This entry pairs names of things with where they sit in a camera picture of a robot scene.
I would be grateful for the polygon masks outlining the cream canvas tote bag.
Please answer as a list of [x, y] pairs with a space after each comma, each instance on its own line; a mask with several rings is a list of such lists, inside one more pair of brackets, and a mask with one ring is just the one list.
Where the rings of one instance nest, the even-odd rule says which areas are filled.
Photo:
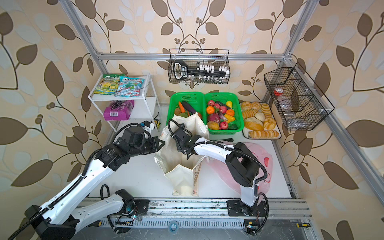
[[[176, 131], [179, 125], [184, 124], [186, 129], [194, 136], [200, 135], [206, 139], [209, 138], [208, 127], [204, 124], [198, 114], [183, 118], [174, 115], [171, 122], [171, 130]], [[159, 152], [155, 153], [155, 162], [163, 170], [165, 177], [173, 186], [174, 196], [197, 197], [198, 176], [201, 169], [201, 163], [206, 158], [201, 155], [193, 155], [189, 159], [187, 156], [178, 152], [176, 141], [172, 138], [168, 126], [165, 126], [161, 132], [160, 140], [165, 145]]]

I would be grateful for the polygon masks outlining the green basket with vegetables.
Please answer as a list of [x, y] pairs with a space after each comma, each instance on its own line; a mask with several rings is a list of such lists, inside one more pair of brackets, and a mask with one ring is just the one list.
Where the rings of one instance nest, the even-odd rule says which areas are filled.
[[207, 120], [205, 96], [200, 92], [175, 93], [171, 96], [167, 120], [174, 114], [182, 111], [182, 116], [186, 117], [198, 113], [205, 123]]

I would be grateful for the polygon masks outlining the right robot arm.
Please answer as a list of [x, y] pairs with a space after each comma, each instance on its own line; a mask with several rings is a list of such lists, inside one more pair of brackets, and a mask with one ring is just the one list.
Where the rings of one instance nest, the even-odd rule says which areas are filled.
[[223, 145], [210, 141], [200, 135], [193, 135], [184, 124], [169, 120], [168, 130], [176, 142], [179, 152], [190, 158], [192, 155], [206, 156], [225, 163], [233, 179], [241, 186], [240, 206], [246, 216], [257, 213], [260, 196], [259, 183], [268, 177], [265, 166], [250, 149], [241, 142]]

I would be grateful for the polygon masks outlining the magenta snack bag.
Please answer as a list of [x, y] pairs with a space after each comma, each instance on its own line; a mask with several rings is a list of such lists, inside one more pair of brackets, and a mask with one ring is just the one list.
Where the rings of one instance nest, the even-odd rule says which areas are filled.
[[112, 101], [104, 110], [104, 119], [106, 121], [127, 121], [131, 116], [134, 106], [134, 100]]

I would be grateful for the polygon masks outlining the yellow-green snack packet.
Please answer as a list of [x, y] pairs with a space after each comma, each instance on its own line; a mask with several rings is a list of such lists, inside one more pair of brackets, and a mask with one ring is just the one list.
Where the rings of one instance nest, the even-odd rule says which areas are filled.
[[100, 82], [96, 85], [93, 91], [96, 95], [114, 95], [120, 84], [120, 77], [125, 77], [124, 74], [105, 74]]

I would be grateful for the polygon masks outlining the teal-red snack packet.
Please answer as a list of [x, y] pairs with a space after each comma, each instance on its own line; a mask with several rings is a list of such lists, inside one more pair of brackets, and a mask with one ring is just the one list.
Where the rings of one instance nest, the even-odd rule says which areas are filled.
[[132, 77], [120, 77], [115, 97], [137, 97], [143, 87], [144, 79]]

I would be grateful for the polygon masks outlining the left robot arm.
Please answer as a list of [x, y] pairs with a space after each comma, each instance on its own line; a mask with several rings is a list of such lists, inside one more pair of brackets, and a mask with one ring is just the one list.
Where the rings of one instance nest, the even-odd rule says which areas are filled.
[[31, 226], [42, 240], [70, 240], [77, 232], [97, 220], [120, 212], [134, 198], [126, 191], [84, 208], [78, 205], [104, 179], [136, 156], [157, 153], [165, 142], [152, 137], [138, 123], [121, 129], [123, 135], [114, 143], [94, 151], [84, 170], [70, 184], [42, 206], [33, 205], [25, 212], [27, 221], [9, 238], [14, 240]]

